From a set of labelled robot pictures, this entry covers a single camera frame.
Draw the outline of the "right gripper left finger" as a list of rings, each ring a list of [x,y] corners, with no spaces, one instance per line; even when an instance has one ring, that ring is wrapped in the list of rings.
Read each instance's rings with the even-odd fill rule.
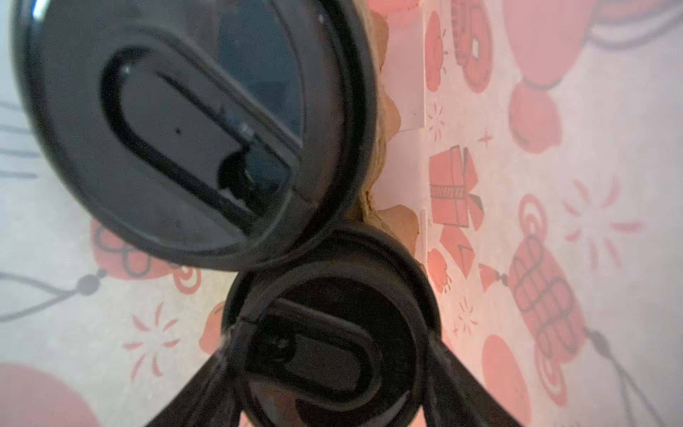
[[[238,426],[237,372],[229,361],[231,333],[148,427]]]

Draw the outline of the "single pulp cup carrier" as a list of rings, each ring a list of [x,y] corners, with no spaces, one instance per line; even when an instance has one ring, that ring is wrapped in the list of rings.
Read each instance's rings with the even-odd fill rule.
[[[398,143],[402,117],[398,106],[387,90],[382,73],[389,47],[390,29],[386,19],[364,4],[357,3],[359,16],[368,37],[370,55],[374,66],[378,95],[375,139],[369,169],[355,203],[347,213],[352,220],[387,233],[416,255],[420,234],[419,216],[414,209],[398,201],[402,181],[407,172],[399,164]]]

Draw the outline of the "red white paper bag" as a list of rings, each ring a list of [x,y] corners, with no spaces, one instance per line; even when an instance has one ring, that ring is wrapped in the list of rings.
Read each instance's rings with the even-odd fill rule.
[[[368,1],[449,348],[526,426],[682,423],[682,4]],[[1,5],[1,423],[141,426],[231,272],[106,233],[37,145]]]

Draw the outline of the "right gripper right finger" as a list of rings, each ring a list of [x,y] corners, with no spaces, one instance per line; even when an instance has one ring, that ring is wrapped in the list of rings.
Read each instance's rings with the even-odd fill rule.
[[[423,414],[428,426],[520,427],[434,333],[425,352]]]

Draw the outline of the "black cup lid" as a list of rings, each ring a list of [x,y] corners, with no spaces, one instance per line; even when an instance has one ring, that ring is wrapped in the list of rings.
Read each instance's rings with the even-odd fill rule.
[[[407,426],[422,405],[441,321],[414,256],[347,222],[279,267],[240,272],[222,328],[253,426]]]
[[[379,94],[362,1],[18,1],[12,61],[69,191],[172,263],[282,263],[366,178]]]

